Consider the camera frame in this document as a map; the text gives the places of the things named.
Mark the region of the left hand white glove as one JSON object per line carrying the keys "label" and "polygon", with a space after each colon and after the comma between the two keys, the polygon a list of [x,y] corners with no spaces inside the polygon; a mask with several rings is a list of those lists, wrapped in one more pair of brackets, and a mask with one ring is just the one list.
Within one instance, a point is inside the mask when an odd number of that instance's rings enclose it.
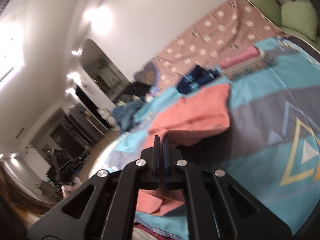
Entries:
{"label": "left hand white glove", "polygon": [[81,180],[77,176],[71,177],[71,182],[61,186],[63,198],[67,198],[72,192],[77,190],[82,185]]}

